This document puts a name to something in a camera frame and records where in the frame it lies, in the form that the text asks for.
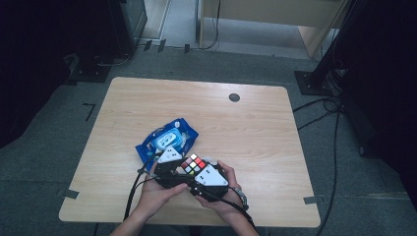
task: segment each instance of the desk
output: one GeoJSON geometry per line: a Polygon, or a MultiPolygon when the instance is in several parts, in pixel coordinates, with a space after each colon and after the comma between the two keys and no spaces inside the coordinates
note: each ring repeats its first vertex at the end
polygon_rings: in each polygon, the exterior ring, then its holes
{"type": "MultiPolygon", "coordinates": [[[[217,17],[219,0],[202,1],[200,47],[203,47],[204,40],[204,18],[217,17]]],[[[219,17],[299,26],[307,52],[313,57],[328,32],[340,25],[348,2],[349,0],[223,0],[219,17]]]]}
{"type": "MultiPolygon", "coordinates": [[[[80,194],[64,200],[61,220],[121,222],[143,165],[135,146],[179,117],[200,134],[188,154],[234,167],[257,226],[320,224],[316,204],[304,203],[314,194],[285,88],[133,78],[112,81],[70,186],[80,194]]],[[[188,192],[149,223],[224,224],[188,192]]]]}

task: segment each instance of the person's left hand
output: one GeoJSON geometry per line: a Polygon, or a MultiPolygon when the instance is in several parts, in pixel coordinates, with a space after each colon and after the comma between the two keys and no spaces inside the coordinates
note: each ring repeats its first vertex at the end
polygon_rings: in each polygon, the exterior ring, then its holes
{"type": "MultiPolygon", "coordinates": [[[[155,166],[156,163],[153,165],[150,172],[153,172],[155,166]]],[[[187,184],[180,184],[171,189],[164,189],[148,175],[145,179],[148,181],[146,181],[142,187],[142,194],[134,212],[139,211],[140,214],[146,218],[154,216],[166,203],[168,203],[169,199],[188,189],[187,184]]]]}

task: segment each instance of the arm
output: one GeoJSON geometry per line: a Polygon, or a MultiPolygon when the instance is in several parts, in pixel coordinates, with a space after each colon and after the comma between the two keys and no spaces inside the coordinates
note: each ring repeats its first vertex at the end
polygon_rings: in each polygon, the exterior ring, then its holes
{"type": "MultiPolygon", "coordinates": [[[[224,173],[227,175],[229,186],[231,188],[239,188],[241,189],[240,185],[237,183],[236,176],[234,173],[234,169],[223,162],[219,161],[218,164],[221,168],[224,169],[224,173]]],[[[225,200],[228,200],[232,203],[235,203],[242,206],[242,202],[240,198],[234,193],[232,190],[229,190],[228,193],[223,197],[225,200]]],[[[224,222],[229,224],[233,230],[239,236],[254,236],[258,235],[257,231],[252,227],[252,225],[248,222],[246,217],[240,213],[237,209],[233,208],[233,206],[229,206],[223,202],[214,202],[209,203],[207,200],[200,196],[196,196],[197,201],[199,201],[203,207],[213,209],[218,216],[224,222]]]]}
{"type": "Polygon", "coordinates": [[[172,189],[164,189],[154,180],[147,181],[142,187],[138,205],[129,217],[127,217],[126,220],[111,233],[111,235],[137,236],[148,219],[154,216],[166,203],[168,203],[169,199],[181,194],[186,189],[188,189],[187,184],[181,184],[172,189]]]}

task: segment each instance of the table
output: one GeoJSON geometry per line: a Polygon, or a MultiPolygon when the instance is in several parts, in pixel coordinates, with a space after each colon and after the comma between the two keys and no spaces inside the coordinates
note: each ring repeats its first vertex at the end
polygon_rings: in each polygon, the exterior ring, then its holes
{"type": "MultiPolygon", "coordinates": [[[[64,200],[61,220],[121,222],[143,165],[135,146],[180,117],[200,134],[189,155],[234,167],[257,226],[320,224],[317,205],[304,202],[314,193],[285,88],[134,78],[111,82],[70,186],[80,194],[64,200]],[[231,101],[231,93],[240,100],[231,101]]],[[[224,224],[188,192],[149,223],[224,224]]]]}
{"type": "MultiPolygon", "coordinates": [[[[217,17],[219,0],[202,0],[200,47],[204,40],[204,18],[217,17]]],[[[349,0],[223,0],[221,19],[299,26],[310,57],[323,44],[332,28],[341,25],[349,0]]]]}

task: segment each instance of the blue wet wipes package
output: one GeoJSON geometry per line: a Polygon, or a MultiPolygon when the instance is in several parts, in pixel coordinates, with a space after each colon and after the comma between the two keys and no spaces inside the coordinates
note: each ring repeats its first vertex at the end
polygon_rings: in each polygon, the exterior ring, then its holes
{"type": "MultiPolygon", "coordinates": [[[[136,146],[136,151],[144,163],[162,154],[168,147],[185,156],[198,136],[199,133],[184,118],[178,118],[150,133],[141,145],[136,146]]],[[[147,170],[152,168],[153,163],[154,159],[149,161],[147,170]]]]}

